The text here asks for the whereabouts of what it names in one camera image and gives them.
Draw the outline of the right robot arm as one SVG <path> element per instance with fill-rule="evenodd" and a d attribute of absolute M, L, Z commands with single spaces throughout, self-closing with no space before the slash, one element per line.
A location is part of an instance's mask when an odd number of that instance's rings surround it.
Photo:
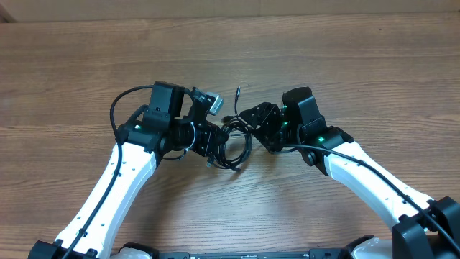
<path fill-rule="evenodd" d="M 354 138 L 326 124 L 308 87 L 263 102 L 239 117 L 271 153 L 297 150 L 309 166 L 338 181 L 370 207 L 392 232 L 391 240 L 360 237 L 310 258 L 458 258 L 459 204 L 417 191 L 375 162 Z"/>

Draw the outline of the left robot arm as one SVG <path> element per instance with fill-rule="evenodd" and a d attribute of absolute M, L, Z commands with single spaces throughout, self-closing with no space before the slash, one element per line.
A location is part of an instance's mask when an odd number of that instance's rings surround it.
<path fill-rule="evenodd" d="M 80 211 L 54 242 L 37 241 L 29 258 L 110 258 L 121 223 L 167 153 L 211 154 L 221 131 L 206 117 L 218 114 L 222 97 L 162 81 L 149 89 L 148 104 L 120 126 L 111 123 L 116 144 Z"/>

